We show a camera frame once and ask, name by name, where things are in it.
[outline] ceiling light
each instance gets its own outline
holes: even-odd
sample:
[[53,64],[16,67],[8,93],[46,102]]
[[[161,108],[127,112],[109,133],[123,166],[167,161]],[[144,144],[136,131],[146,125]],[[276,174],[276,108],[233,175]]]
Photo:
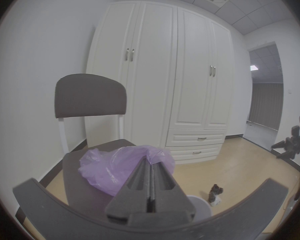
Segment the ceiling light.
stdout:
[[258,68],[255,65],[250,66],[250,71],[252,70],[258,70]]

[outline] white wall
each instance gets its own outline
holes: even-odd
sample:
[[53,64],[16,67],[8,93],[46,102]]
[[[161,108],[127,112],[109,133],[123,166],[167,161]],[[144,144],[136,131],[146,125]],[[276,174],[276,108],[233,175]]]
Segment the white wall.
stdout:
[[[0,24],[0,199],[15,215],[12,188],[40,180],[62,157],[56,82],[85,73],[93,33],[116,0],[17,0]],[[85,139],[82,118],[65,120],[69,149]]]
[[[299,125],[300,116],[300,27],[293,19],[259,28],[244,36],[247,49],[275,42],[283,73],[283,107],[276,142],[291,136],[291,127]],[[300,165],[300,154],[293,160]]]
[[244,42],[244,36],[230,24],[225,22],[218,16],[198,7],[193,4],[180,0],[142,0],[166,3],[175,6],[180,6],[188,10],[192,10],[201,15],[204,15],[215,22],[223,25],[231,31],[233,49],[234,49],[234,89],[232,109],[229,115],[229,127],[227,135],[243,134],[246,127],[246,121],[250,110],[252,78],[250,71],[250,57]]

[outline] wardrobe door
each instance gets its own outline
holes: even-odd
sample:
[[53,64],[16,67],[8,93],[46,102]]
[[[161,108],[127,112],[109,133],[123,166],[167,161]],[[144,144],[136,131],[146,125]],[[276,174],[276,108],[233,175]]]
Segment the wardrobe door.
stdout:
[[176,70],[177,7],[142,2],[133,36],[124,138],[164,147]]
[[[140,3],[116,2],[109,5],[92,40],[87,74],[111,78],[126,86],[129,54]],[[117,121],[117,115],[85,117],[88,146],[118,139]]]
[[230,31],[210,22],[213,37],[211,98],[205,129],[227,129],[232,100],[234,54]]
[[178,7],[178,55],[170,129],[204,129],[212,79],[209,20]]

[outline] white wardrobe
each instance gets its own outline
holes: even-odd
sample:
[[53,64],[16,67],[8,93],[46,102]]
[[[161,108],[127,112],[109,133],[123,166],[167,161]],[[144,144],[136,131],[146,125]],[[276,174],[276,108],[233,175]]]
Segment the white wardrobe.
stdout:
[[[124,138],[171,150],[177,164],[217,157],[232,100],[230,31],[158,2],[111,3],[96,29],[87,73],[127,90]],[[88,146],[118,139],[118,116],[85,118]]]

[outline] chair seat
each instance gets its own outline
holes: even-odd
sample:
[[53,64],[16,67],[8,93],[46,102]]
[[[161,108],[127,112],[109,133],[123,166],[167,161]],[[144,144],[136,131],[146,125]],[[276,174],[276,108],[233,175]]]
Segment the chair seat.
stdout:
[[[126,146],[135,145],[125,139],[118,139],[90,147],[89,149],[98,148],[100,151],[110,152]],[[86,152],[87,150],[74,151],[66,154],[63,158],[63,178],[68,204],[89,218],[107,221],[105,207],[113,197],[91,186],[78,172],[80,167],[79,160]]]

